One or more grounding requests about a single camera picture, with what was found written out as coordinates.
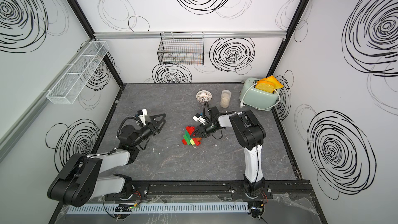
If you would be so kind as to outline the red large lego brick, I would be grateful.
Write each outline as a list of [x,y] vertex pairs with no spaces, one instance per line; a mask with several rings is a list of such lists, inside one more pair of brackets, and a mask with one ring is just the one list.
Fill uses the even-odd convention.
[[195,131],[195,127],[188,126],[186,127],[186,131],[188,132],[189,135],[191,135]]

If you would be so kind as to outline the red long lego brick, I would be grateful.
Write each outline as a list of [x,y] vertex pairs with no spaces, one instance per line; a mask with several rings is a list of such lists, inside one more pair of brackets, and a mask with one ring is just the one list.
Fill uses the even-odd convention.
[[193,138],[193,141],[194,141],[196,146],[201,145],[201,138]]

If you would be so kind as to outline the green lego brick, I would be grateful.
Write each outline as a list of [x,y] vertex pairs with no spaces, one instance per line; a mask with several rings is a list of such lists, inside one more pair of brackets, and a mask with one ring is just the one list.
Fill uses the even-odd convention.
[[189,136],[187,136],[186,134],[183,135],[184,141],[187,145],[191,145],[191,138]]

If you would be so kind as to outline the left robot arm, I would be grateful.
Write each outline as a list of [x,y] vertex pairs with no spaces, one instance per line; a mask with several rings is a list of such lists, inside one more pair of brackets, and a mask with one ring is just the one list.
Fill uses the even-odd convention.
[[165,124],[166,114],[126,117],[117,130],[118,147],[104,153],[72,155],[49,186],[47,197],[74,207],[107,195],[129,200],[135,194],[132,179],[122,174],[102,176],[102,173],[132,164],[140,151],[146,149],[142,142],[159,134]]

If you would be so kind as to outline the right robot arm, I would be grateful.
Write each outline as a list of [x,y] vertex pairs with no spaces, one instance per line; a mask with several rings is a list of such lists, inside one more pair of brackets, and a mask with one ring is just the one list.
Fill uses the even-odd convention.
[[233,129],[239,145],[244,149],[243,186],[245,194],[252,199],[261,195],[265,188],[261,151],[266,132],[255,114],[251,110],[221,113],[217,107],[209,107],[209,103],[206,101],[203,105],[203,113],[196,114],[194,120],[201,124],[195,127],[190,135],[192,139],[205,139],[218,130]]

